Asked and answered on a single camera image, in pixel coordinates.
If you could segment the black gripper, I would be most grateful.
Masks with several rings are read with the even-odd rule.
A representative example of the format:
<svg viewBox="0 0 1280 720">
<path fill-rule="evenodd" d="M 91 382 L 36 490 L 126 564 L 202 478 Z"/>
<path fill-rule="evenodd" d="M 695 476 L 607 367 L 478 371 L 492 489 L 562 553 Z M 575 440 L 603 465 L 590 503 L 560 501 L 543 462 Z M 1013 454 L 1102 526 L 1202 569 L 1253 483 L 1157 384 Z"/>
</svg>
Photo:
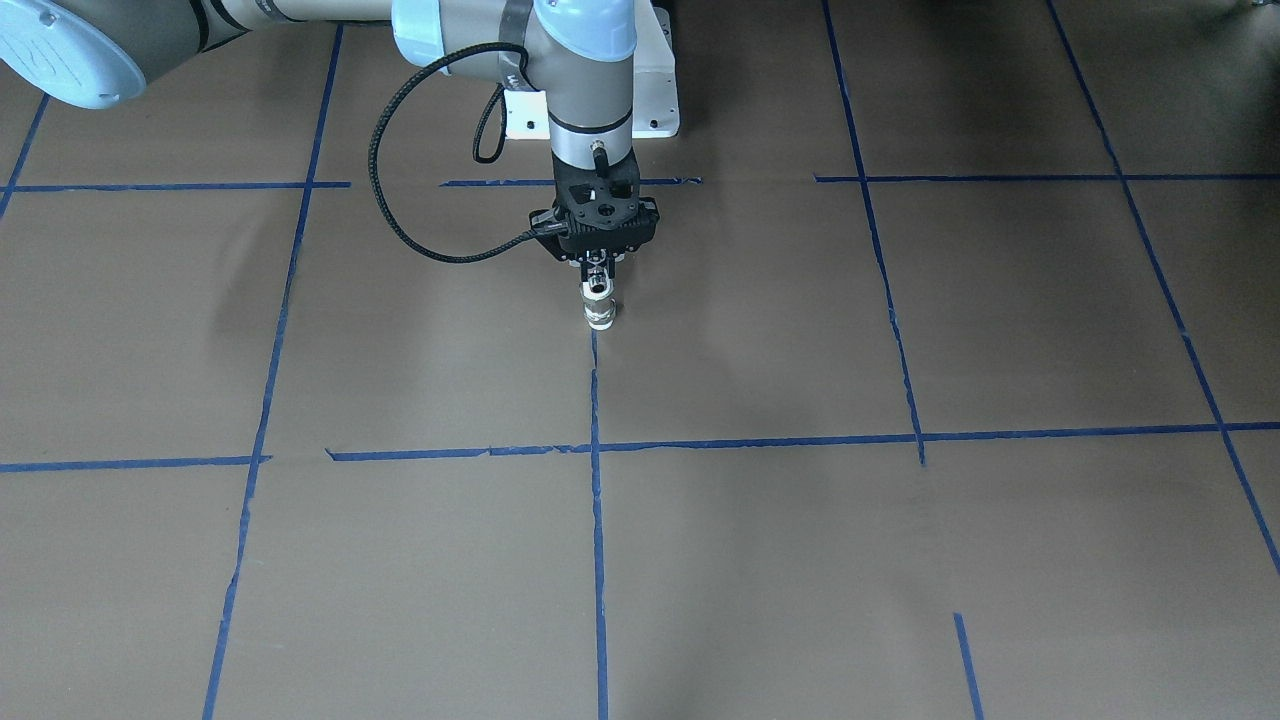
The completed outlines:
<svg viewBox="0 0 1280 720">
<path fill-rule="evenodd" d="M 550 208 L 529 217 L 531 236 L 561 261 L 580 263 L 584 293 L 612 293 L 618 256 L 650 242 L 657 201 L 630 182 L 557 179 Z"/>
</svg>

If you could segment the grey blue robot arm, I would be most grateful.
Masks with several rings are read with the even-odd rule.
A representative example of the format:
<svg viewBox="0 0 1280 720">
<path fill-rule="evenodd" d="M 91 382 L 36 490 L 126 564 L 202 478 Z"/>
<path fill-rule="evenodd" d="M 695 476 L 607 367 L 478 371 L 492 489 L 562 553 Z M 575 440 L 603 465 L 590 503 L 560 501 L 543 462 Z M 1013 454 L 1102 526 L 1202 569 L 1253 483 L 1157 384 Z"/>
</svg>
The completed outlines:
<svg viewBox="0 0 1280 720">
<path fill-rule="evenodd" d="M 436 263 L 471 264 L 520 243 L 576 266 L 582 295 L 607 300 L 620 258 L 649 242 L 657 204 L 640 190 L 635 90 L 649 1 L 5 1 L 3 61 L 27 83 L 83 109 L 109 109 L 197 55 L 244 36 L 308 26 L 380 26 L 413 74 L 376 119 L 367 176 L 383 220 Z M 554 196 L 525 232 L 471 255 L 413 240 L 380 178 L 393 115 L 443 74 L 492 86 L 492 105 L 540 94 L 549 127 Z"/>
</svg>

